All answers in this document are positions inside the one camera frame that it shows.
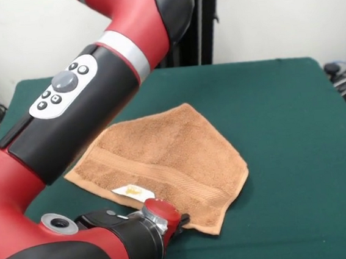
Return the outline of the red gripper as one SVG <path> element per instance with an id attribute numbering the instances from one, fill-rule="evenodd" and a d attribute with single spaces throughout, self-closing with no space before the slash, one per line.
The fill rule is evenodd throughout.
<path id="1" fill-rule="evenodd" d="M 180 214 L 177 209 L 162 199 L 147 199 L 143 205 L 144 217 L 153 222 L 162 235 L 164 244 L 168 244 L 173 235 L 181 234 L 184 229 L 179 223 L 189 223 L 190 215 Z"/>

